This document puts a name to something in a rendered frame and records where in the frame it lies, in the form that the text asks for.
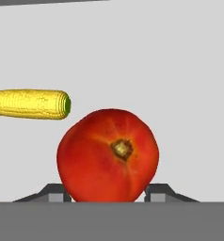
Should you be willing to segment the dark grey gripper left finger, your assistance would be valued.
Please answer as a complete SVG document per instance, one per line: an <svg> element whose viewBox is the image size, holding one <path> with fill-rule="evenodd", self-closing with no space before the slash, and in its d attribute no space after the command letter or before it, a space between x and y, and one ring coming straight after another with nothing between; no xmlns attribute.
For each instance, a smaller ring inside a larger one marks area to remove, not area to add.
<svg viewBox="0 0 224 241"><path fill-rule="evenodd" d="M67 193L63 184L48 184L39 193L35 193L16 202L71 202L72 198Z"/></svg>

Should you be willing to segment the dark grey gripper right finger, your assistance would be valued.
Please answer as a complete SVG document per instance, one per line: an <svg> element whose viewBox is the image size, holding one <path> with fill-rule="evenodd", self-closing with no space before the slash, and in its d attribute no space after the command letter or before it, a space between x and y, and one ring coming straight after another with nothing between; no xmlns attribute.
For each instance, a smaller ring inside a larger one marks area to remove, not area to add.
<svg viewBox="0 0 224 241"><path fill-rule="evenodd" d="M145 202L196 202L176 193L168 184L149 184L145 189Z"/></svg>

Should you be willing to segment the red tomato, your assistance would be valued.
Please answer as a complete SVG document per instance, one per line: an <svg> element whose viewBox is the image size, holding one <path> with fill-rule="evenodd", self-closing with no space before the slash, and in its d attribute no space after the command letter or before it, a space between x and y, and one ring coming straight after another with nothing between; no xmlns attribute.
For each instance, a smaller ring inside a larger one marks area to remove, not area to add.
<svg viewBox="0 0 224 241"><path fill-rule="evenodd" d="M136 115L103 109L65 134L56 160L62 184L75 201L135 201L156 172L159 149Z"/></svg>

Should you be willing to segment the yellow corn cob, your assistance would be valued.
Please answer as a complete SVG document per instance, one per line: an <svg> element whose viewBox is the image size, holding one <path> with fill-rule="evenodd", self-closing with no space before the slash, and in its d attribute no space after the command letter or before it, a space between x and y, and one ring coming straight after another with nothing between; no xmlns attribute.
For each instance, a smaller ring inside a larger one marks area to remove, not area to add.
<svg viewBox="0 0 224 241"><path fill-rule="evenodd" d="M71 111L72 101L62 90L5 89L0 90L0 116L63 120Z"/></svg>

